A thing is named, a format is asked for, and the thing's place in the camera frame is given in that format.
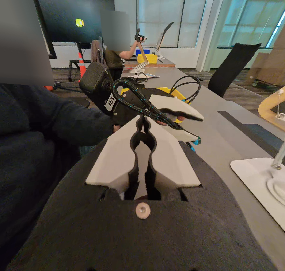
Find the brown cardboard box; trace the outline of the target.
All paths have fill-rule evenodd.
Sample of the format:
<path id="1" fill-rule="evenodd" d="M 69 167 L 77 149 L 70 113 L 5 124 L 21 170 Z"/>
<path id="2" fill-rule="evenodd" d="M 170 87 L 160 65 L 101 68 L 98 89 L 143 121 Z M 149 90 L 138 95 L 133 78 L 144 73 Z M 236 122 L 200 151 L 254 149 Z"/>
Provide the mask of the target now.
<path id="1" fill-rule="evenodd" d="M 285 85 L 285 29 L 277 37 L 270 53 L 258 53 L 248 72 L 249 81 L 261 81 L 265 84 Z"/>

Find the large black television screen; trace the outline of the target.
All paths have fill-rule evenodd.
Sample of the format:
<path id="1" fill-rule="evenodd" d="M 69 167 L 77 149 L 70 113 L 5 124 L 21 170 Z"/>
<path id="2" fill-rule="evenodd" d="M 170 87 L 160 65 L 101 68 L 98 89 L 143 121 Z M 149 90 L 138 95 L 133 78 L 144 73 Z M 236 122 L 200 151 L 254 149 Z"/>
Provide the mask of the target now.
<path id="1" fill-rule="evenodd" d="M 38 0 L 52 42 L 91 43 L 102 36 L 101 11 L 114 0 Z"/>

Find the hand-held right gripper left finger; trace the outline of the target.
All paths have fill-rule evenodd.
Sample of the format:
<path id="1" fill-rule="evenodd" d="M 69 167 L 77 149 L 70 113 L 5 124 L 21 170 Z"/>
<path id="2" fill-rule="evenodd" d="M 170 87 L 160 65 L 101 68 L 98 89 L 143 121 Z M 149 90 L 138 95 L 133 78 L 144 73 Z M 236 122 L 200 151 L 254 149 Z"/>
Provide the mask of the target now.
<path id="1" fill-rule="evenodd" d="M 106 141 L 86 184 L 115 189 L 124 200 L 134 200 L 139 186 L 138 157 L 143 116 L 136 116 Z"/>

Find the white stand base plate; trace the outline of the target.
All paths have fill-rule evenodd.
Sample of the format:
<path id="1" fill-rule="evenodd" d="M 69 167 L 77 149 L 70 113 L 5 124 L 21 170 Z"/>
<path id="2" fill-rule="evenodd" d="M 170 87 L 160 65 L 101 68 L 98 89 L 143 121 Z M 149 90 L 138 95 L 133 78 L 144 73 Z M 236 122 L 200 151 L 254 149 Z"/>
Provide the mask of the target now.
<path id="1" fill-rule="evenodd" d="M 224 117 L 272 157 L 233 160 L 230 167 L 284 231 L 284 139 L 258 124 L 242 124 L 227 112 Z"/>

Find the orange traffic cone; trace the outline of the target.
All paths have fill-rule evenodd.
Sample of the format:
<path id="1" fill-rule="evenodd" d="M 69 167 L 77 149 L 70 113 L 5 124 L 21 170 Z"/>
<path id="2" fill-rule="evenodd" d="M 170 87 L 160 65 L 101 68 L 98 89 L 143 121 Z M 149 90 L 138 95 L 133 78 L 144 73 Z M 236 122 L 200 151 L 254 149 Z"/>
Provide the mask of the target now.
<path id="1" fill-rule="evenodd" d="M 80 50 L 78 52 L 78 60 L 79 60 L 79 68 L 80 68 L 80 77 L 82 78 L 86 72 L 86 66 L 84 63 L 82 52 L 80 52 Z"/>

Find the tilted black panel on stand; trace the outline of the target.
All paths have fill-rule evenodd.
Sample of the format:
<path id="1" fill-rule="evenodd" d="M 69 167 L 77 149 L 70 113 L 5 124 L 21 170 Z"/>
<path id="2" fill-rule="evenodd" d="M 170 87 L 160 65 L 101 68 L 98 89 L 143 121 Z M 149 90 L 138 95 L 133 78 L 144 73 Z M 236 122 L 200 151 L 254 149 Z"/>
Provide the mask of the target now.
<path id="1" fill-rule="evenodd" d="M 159 37 L 159 39 L 158 39 L 158 41 L 157 41 L 157 44 L 156 44 L 156 46 L 155 46 L 155 51 L 158 53 L 159 56 L 161 55 L 161 54 L 160 54 L 160 48 L 161 48 L 162 42 L 163 42 L 163 40 L 164 40 L 165 34 L 166 34 L 166 32 L 168 31 L 168 29 L 169 29 L 173 24 L 174 24 L 174 22 L 169 23 L 169 24 L 166 26 L 166 28 L 163 30 L 163 32 L 160 34 L 160 37 Z"/>

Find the black office chair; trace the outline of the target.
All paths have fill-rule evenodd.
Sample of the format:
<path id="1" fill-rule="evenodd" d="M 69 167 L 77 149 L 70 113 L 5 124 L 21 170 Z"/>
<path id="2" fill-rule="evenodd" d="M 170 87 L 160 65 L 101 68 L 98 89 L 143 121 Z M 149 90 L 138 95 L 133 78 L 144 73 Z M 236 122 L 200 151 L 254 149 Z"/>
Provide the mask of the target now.
<path id="1" fill-rule="evenodd" d="M 235 43 L 229 55 L 209 80 L 208 89 L 223 98 L 230 84 L 253 58 L 260 46 L 261 43 L 252 45 Z"/>

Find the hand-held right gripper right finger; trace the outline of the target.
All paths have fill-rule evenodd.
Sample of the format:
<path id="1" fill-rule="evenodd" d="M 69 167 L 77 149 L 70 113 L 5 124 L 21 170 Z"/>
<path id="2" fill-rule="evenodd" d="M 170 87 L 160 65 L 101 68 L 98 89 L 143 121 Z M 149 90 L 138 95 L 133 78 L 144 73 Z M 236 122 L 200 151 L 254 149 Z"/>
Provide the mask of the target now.
<path id="1" fill-rule="evenodd" d="M 154 120 L 144 117 L 144 143 L 150 149 L 145 184 L 149 200 L 180 188 L 201 185 L 179 141 Z"/>

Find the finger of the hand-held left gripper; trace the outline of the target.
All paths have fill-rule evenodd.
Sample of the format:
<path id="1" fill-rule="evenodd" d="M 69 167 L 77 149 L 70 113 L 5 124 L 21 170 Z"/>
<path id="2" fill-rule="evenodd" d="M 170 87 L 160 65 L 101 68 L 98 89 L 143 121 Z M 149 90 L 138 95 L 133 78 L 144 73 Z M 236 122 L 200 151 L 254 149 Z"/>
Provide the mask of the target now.
<path id="1" fill-rule="evenodd" d="M 166 131 L 173 135 L 178 141 L 195 142 L 199 140 L 199 136 L 186 131 L 180 124 L 176 128 L 166 125 Z"/>
<path id="2" fill-rule="evenodd" d="M 188 120 L 203 121 L 204 117 L 196 109 L 175 97 L 151 95 L 149 101 L 162 113 L 172 117 L 184 117 Z"/>

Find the yellow plastic bin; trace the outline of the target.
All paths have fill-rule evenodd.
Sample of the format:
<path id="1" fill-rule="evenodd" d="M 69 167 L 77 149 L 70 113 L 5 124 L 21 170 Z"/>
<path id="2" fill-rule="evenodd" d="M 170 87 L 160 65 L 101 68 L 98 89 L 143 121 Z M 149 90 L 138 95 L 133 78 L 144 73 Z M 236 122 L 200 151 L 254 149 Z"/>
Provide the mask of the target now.
<path id="1" fill-rule="evenodd" d="M 142 94 L 145 96 L 147 100 L 150 99 L 151 95 L 159 95 L 171 98 L 177 98 L 179 100 L 185 100 L 186 97 L 182 95 L 178 90 L 174 90 L 170 93 L 170 89 L 166 87 L 159 88 L 139 88 Z M 123 88 L 121 90 L 120 95 L 127 100 L 128 102 L 132 102 L 133 104 L 139 103 L 141 100 L 128 88 Z"/>
<path id="2" fill-rule="evenodd" d="M 144 55 L 138 54 L 137 55 L 138 64 L 144 63 L 145 58 L 146 58 L 148 64 L 157 64 L 158 56 L 155 54 L 144 54 Z"/>

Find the dark monitor with wooden back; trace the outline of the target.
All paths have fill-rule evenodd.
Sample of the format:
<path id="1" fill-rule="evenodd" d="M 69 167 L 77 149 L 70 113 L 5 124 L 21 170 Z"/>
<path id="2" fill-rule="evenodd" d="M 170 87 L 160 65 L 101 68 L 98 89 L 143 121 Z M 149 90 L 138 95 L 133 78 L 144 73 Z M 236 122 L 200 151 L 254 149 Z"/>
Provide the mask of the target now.
<path id="1" fill-rule="evenodd" d="M 285 87 L 279 89 L 266 99 L 258 107 L 259 115 L 282 131 L 285 131 Z"/>

